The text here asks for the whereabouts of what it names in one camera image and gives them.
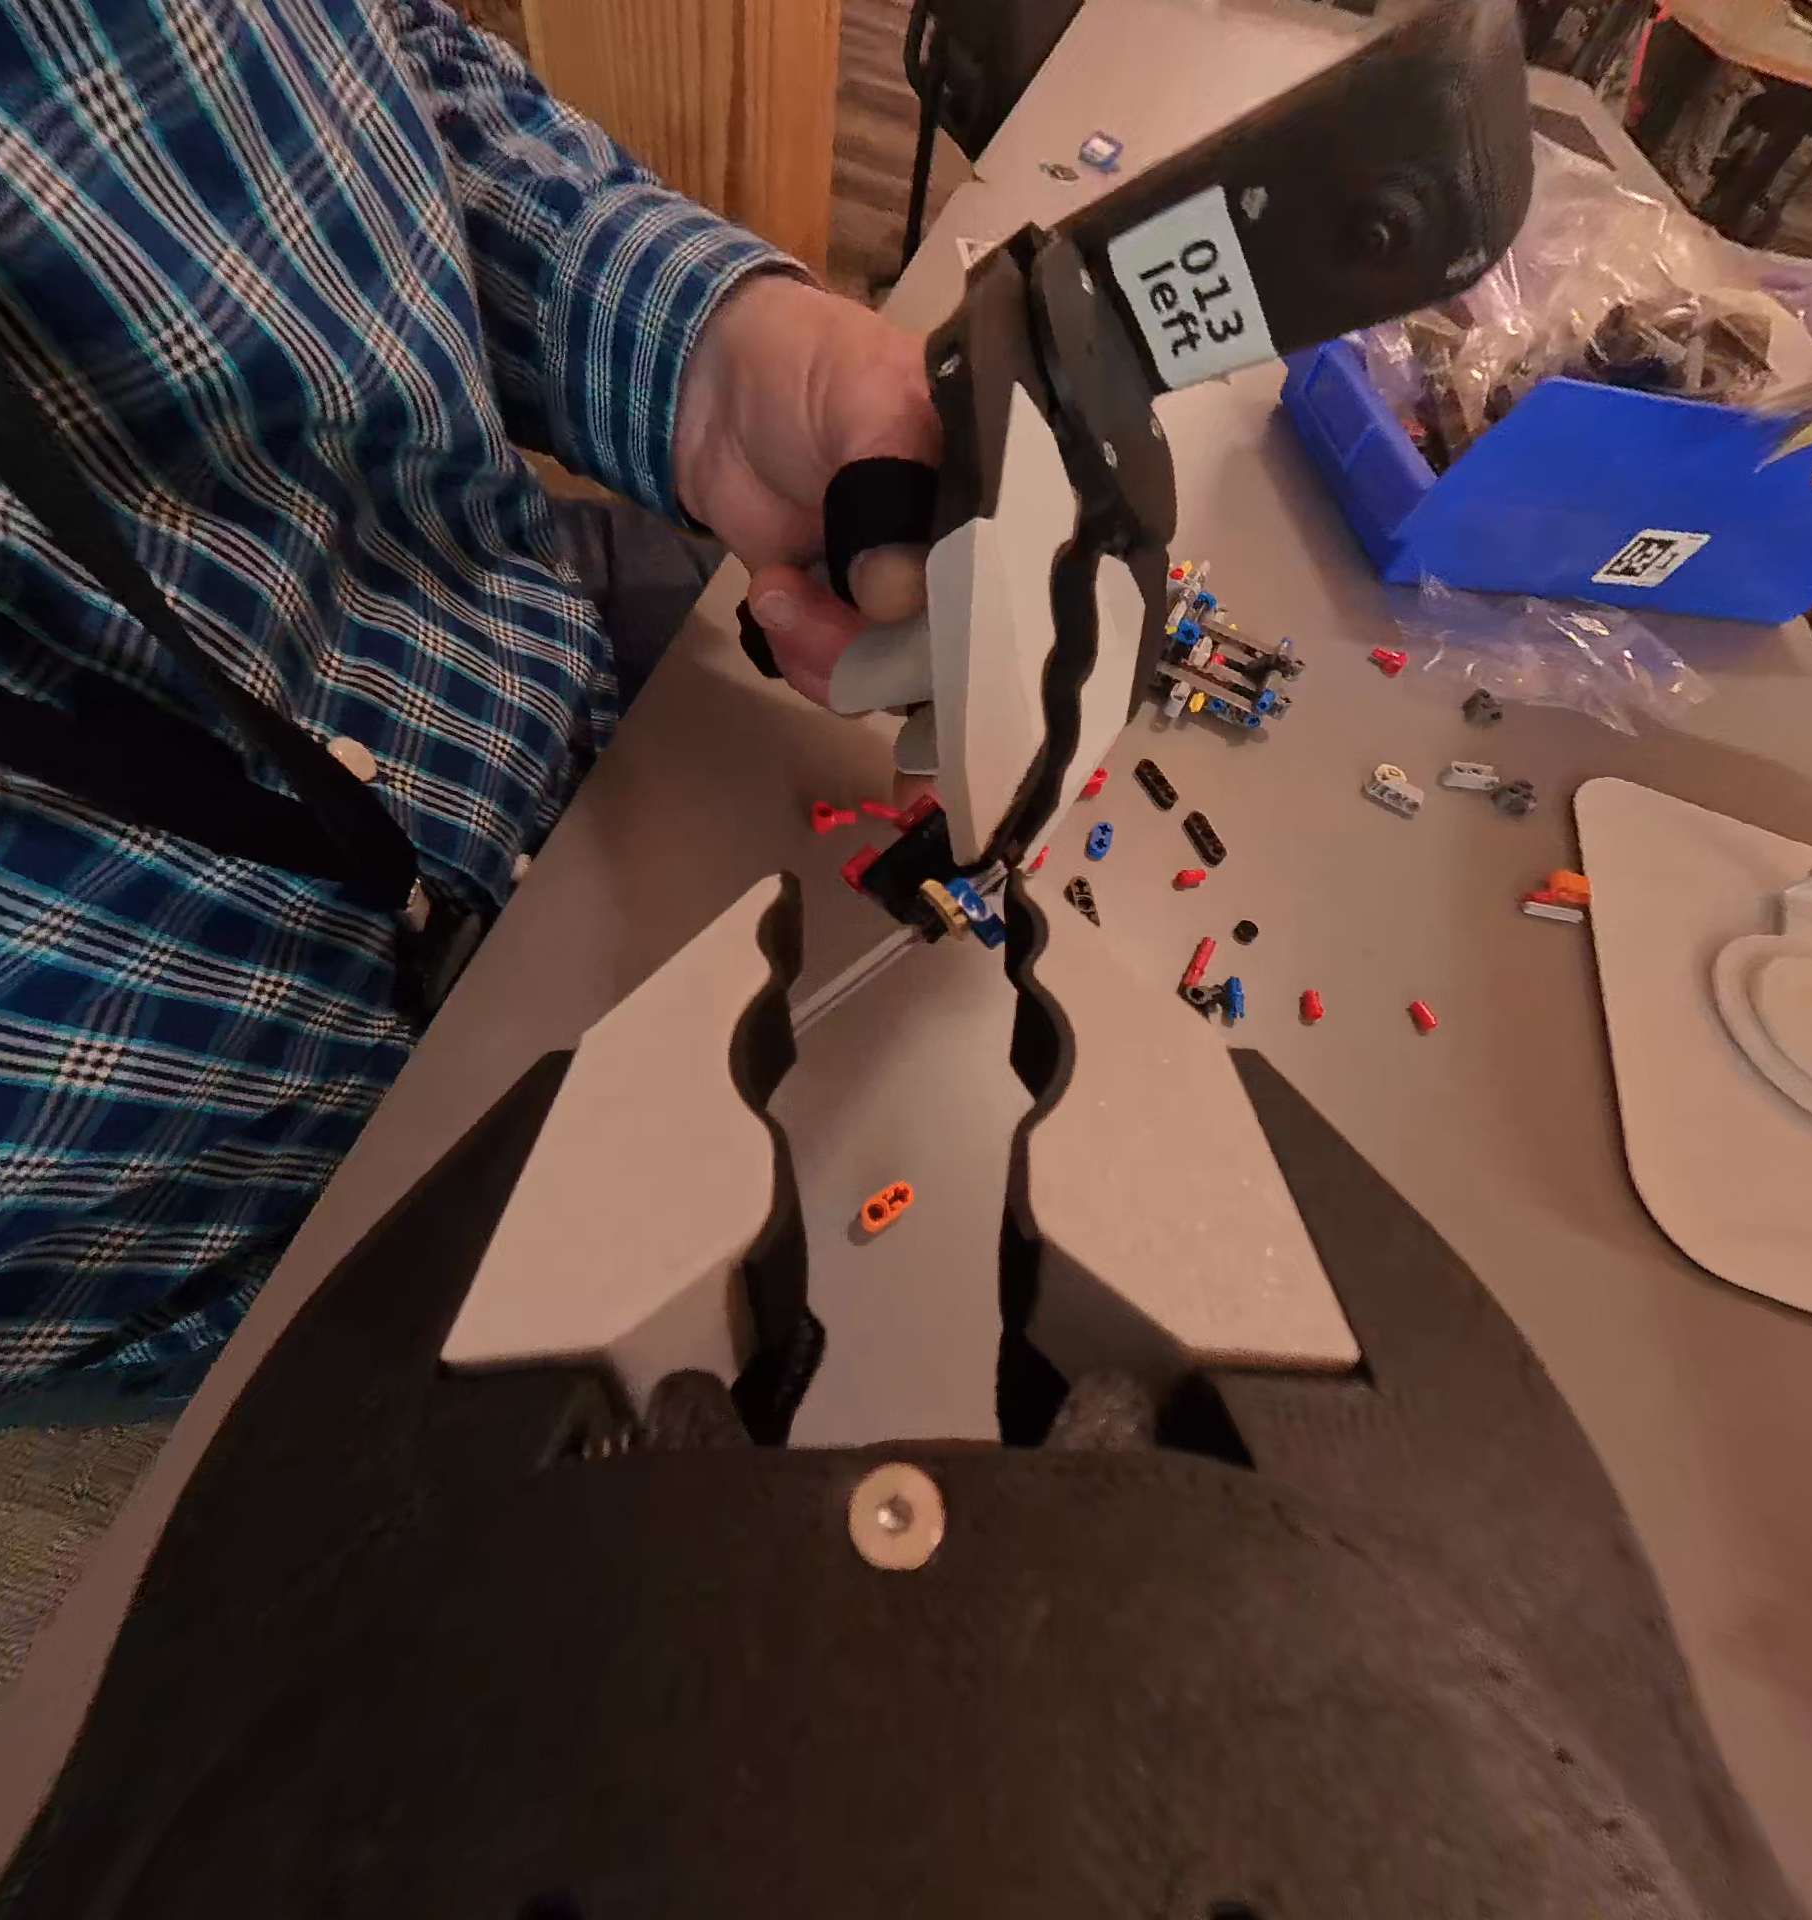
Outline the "wooden post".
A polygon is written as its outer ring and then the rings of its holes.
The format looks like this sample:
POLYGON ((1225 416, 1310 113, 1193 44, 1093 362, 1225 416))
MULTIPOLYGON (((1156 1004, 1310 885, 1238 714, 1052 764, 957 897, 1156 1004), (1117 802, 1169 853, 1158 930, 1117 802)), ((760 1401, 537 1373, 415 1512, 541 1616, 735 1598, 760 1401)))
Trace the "wooden post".
POLYGON ((523 3, 534 71, 681 194, 825 273, 839 3, 523 3))

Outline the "empty clear plastic bag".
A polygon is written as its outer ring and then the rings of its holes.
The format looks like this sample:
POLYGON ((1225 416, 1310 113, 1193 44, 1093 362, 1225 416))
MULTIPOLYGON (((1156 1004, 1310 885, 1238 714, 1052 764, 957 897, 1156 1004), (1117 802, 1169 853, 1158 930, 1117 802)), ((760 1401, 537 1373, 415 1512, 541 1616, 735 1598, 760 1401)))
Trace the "empty clear plastic bag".
POLYGON ((1633 738, 1676 727, 1710 681, 1639 616, 1585 600, 1449 588, 1423 576, 1386 588, 1408 672, 1462 708, 1489 688, 1503 713, 1558 710, 1633 738))

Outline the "small black lego assembly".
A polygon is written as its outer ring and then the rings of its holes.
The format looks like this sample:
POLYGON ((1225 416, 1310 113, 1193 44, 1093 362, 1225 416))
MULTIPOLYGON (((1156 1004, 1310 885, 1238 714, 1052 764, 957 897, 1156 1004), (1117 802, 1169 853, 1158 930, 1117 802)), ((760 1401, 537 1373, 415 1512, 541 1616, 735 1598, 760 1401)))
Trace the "small black lego assembly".
POLYGON ((894 828, 888 847, 857 851, 843 868, 847 887, 880 909, 894 932, 795 1004, 795 1037, 804 1037, 919 952, 966 942, 997 952, 1009 942, 1004 862, 965 860, 953 851, 946 813, 931 797, 900 813, 894 828))

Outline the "person's left hand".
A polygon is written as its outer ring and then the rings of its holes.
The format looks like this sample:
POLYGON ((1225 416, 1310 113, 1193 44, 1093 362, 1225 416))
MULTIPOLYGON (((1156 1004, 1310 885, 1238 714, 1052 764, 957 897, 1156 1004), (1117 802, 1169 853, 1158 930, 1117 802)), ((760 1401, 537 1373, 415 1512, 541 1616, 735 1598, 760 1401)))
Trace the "person's left hand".
POLYGON ((942 461, 920 337, 795 275, 751 275, 686 362, 675 428, 685 515, 750 575, 750 611, 781 676, 827 706, 837 660, 870 626, 925 607, 925 545, 847 564, 846 604, 816 575, 823 496, 856 461, 942 461))

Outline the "person's plaid shirt torso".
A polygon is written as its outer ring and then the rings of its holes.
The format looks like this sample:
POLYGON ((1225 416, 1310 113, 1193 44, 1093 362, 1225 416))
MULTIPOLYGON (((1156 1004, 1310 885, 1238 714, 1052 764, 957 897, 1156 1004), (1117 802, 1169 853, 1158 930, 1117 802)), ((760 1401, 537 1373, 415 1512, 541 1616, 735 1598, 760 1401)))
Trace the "person's plaid shirt torso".
MULTIPOLYGON (((449 186, 387 5, 0 5, 0 367, 486 922, 710 564, 509 440, 449 186)), ((401 938, 0 767, 0 1410, 237 1328, 410 1061, 401 938)))

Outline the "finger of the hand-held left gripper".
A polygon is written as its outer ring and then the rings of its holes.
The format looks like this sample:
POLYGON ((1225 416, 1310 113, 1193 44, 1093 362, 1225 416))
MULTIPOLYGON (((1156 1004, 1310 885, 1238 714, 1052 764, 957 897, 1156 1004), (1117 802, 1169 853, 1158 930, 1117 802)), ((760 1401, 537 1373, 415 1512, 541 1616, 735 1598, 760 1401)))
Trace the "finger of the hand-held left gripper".
POLYGON ((1013 395, 995 510, 942 536, 925 568, 937 789, 966 864, 1014 872, 1032 844, 1014 816, 1047 748, 1052 579, 1076 530, 1054 432, 1034 397, 1013 395))
POLYGON ((1004 818, 1004 868, 1049 845, 1062 815, 1107 762, 1136 704, 1141 643, 1152 621, 1134 566, 1070 549, 1052 582, 1054 647, 1039 674, 1037 756, 1004 818))

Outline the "person's left forearm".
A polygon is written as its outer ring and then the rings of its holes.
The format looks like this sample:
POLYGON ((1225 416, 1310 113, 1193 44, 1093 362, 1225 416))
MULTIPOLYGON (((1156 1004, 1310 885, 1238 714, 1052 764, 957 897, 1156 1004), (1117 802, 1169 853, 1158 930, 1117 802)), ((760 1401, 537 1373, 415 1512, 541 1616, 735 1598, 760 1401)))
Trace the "person's left forearm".
POLYGON ((654 180, 449 6, 387 12, 444 157, 509 440, 682 523, 675 434, 702 330, 750 280, 804 270, 654 180))

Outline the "blue plastic bin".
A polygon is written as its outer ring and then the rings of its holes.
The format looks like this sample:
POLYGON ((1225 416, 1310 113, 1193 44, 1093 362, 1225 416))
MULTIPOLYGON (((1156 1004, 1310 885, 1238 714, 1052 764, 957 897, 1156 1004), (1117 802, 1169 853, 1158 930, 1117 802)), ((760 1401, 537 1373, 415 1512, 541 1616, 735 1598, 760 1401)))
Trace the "blue plastic bin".
POLYGON ((1778 626, 1812 609, 1812 445, 1749 408, 1548 379, 1445 472, 1359 348, 1285 359, 1281 408, 1378 576, 1778 626))

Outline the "clear plastic parts bags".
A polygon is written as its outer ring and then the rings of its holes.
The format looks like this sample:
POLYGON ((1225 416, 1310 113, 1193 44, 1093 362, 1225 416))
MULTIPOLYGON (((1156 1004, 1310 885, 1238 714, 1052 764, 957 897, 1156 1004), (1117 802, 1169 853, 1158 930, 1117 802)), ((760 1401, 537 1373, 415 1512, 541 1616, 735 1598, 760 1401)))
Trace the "clear plastic parts bags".
POLYGON ((1812 387, 1812 260, 1735 244, 1536 136, 1510 253, 1464 294, 1350 344, 1445 472, 1551 380, 1764 411, 1812 387))

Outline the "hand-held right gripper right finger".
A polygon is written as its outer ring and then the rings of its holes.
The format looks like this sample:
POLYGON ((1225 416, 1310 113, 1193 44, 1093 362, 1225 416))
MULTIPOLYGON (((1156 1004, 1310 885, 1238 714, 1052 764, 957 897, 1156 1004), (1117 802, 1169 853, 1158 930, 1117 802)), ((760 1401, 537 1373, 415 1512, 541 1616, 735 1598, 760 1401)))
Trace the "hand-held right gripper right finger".
POLYGON ((997 1252, 1000 1436, 1037 1446, 1090 1377, 1147 1428, 1225 1440, 1216 1379, 1350 1379, 1364 1351, 1229 1046, 1070 907, 1004 893, 1014 1121, 997 1252))

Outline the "dark wooden table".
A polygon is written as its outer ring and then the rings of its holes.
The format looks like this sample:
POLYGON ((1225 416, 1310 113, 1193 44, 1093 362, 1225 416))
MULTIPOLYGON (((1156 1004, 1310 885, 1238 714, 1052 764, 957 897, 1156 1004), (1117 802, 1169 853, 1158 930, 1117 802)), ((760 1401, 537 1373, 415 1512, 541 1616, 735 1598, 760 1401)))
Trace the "dark wooden table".
POLYGON ((1723 237, 1772 240, 1812 173, 1812 5, 1616 5, 1610 28, 1591 76, 1639 154, 1723 237))

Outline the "grey lego frame assembly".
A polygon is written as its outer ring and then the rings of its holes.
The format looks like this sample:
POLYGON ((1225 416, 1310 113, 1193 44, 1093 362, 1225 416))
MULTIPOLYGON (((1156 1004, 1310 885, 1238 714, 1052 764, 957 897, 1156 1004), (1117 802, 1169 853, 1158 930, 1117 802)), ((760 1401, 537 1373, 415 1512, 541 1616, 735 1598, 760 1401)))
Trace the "grey lego frame assembly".
POLYGON ((1166 568, 1152 700, 1165 729, 1207 725, 1264 734, 1287 714, 1304 672, 1294 643, 1260 643, 1222 609, 1205 562, 1166 568))

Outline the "book stand with white base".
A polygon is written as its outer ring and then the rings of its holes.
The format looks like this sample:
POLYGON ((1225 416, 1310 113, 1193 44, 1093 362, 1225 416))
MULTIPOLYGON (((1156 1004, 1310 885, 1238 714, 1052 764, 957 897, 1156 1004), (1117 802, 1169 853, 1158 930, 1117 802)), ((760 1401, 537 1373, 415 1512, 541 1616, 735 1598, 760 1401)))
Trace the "book stand with white base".
POLYGON ((1639 1198, 1710 1276, 1812 1315, 1812 847, 1616 778, 1573 822, 1639 1198))

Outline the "black chair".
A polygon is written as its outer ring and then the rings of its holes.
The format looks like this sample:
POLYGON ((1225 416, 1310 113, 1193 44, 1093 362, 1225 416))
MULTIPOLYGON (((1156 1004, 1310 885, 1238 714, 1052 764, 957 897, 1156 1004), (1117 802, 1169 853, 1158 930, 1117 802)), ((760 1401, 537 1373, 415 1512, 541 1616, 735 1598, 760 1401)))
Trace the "black chair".
POLYGON ((946 132, 966 161, 1037 78, 1081 3, 916 3, 904 36, 904 76, 919 98, 919 134, 900 268, 919 253, 936 136, 946 132))

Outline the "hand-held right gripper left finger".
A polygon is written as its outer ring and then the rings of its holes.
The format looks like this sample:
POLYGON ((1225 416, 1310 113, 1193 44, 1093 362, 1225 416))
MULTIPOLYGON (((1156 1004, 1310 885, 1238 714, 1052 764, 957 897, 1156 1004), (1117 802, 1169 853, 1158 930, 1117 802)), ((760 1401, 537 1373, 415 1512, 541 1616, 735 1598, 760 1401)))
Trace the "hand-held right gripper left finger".
POLYGON ((640 1412, 718 1377, 758 1445, 790 1436, 823 1362, 788 1139, 798 877, 756 882, 583 1033, 440 1363, 583 1363, 640 1412))

